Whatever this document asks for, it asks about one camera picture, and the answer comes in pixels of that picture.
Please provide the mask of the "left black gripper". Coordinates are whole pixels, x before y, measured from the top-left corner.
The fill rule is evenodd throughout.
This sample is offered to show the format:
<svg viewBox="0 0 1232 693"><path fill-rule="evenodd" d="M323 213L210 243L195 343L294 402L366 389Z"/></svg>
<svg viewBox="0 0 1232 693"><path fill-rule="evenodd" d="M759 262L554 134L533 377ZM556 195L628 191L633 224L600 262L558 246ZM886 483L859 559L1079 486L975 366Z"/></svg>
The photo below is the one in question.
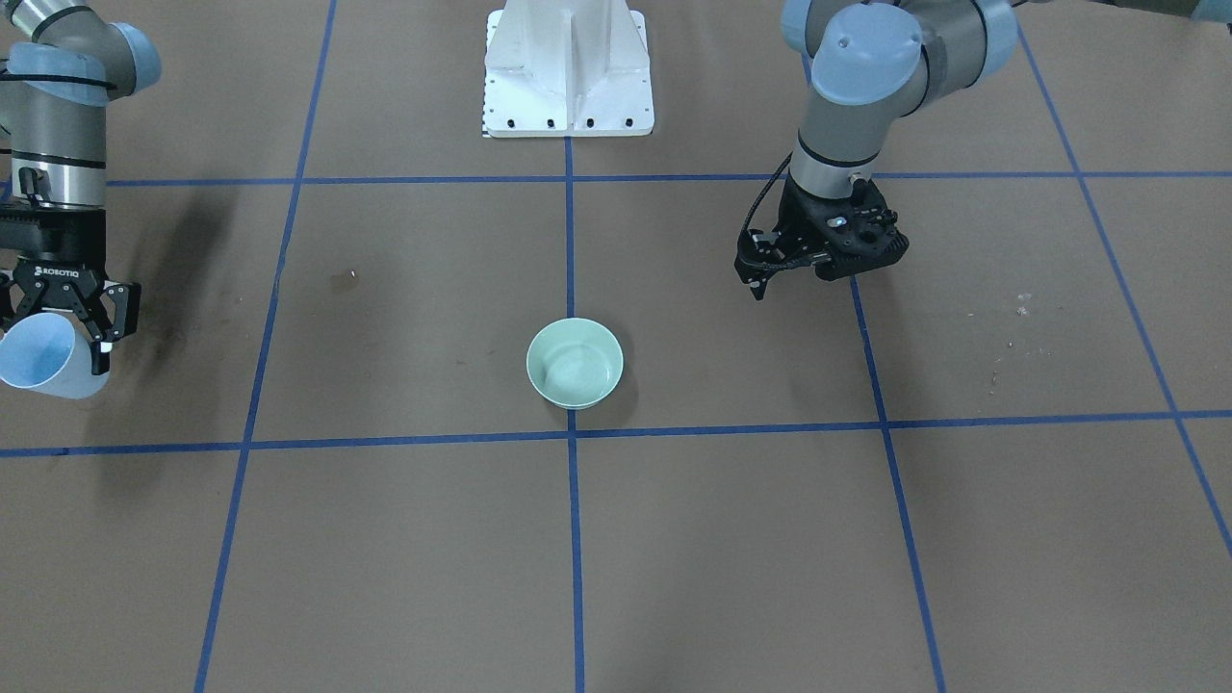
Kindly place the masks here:
<svg viewBox="0 0 1232 693"><path fill-rule="evenodd" d="M848 197L818 196L792 174L784 178L777 219L771 231L742 229L736 240L736 275L761 301L779 265L832 265L837 252L823 231L827 219L846 215Z"/></svg>

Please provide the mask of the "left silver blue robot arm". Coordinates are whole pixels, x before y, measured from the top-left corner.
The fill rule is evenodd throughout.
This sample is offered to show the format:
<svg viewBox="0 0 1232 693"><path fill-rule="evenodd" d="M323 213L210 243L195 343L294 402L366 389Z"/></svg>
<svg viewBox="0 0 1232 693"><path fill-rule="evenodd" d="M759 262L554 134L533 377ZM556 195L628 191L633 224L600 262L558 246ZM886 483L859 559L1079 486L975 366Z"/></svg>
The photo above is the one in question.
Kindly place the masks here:
<svg viewBox="0 0 1232 693"><path fill-rule="evenodd" d="M764 298L779 273L837 281L890 268L910 238L875 166L890 127L1004 67L1019 22L1009 1L787 1L784 42L807 68L795 148L774 171L772 228L743 222L736 275Z"/></svg>

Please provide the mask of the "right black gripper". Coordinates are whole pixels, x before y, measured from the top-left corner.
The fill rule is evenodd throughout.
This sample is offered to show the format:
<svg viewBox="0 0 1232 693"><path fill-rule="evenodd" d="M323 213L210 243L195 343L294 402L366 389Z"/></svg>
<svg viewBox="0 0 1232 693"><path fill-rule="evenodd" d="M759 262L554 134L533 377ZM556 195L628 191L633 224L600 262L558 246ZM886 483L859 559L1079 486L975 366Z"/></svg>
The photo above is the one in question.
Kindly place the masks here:
<svg viewBox="0 0 1232 693"><path fill-rule="evenodd" d="M87 265L17 260L1 270L1 330L46 312L73 313L90 337L90 372L108 374L115 343L136 334L140 324L140 282L106 280Z"/></svg>

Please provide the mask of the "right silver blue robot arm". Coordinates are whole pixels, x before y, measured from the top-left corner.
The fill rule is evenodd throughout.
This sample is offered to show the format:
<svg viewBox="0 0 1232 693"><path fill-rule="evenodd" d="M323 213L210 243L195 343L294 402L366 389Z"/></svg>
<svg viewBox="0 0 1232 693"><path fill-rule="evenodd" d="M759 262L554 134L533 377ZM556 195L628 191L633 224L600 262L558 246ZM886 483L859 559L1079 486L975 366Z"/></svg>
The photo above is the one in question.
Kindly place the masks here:
<svg viewBox="0 0 1232 693"><path fill-rule="evenodd" d="M153 88L161 58L149 35L87 1L5 1L2 18L22 35L2 58L2 249L16 258L2 270L2 332L70 314L89 372L105 376L140 321L140 285L106 271L107 109Z"/></svg>

